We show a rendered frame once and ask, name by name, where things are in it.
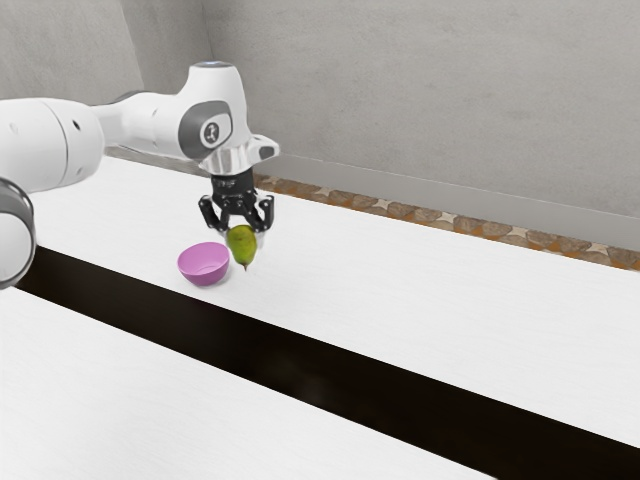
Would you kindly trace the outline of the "pink bowl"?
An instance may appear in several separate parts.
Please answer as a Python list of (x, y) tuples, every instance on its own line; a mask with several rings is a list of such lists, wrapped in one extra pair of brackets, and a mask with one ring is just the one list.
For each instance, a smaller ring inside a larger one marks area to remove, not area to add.
[(190, 283), (210, 286), (226, 275), (230, 261), (227, 246), (217, 242), (202, 242), (183, 250), (177, 258), (177, 267)]

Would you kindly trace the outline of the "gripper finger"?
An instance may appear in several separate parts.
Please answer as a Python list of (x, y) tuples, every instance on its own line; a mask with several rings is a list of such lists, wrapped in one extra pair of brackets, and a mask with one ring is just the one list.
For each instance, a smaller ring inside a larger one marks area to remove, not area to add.
[(273, 195), (258, 197), (251, 194), (244, 202), (244, 218), (255, 233), (263, 233), (271, 228), (275, 215)]
[(210, 229), (218, 232), (229, 230), (230, 200), (223, 196), (202, 196), (198, 201), (198, 206)]

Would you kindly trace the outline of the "green pear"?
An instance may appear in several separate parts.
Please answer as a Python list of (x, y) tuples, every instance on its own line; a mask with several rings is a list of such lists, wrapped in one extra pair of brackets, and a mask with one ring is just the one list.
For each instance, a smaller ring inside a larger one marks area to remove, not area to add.
[(255, 232), (249, 225), (236, 225), (226, 234), (226, 244), (237, 264), (247, 270), (258, 250)]

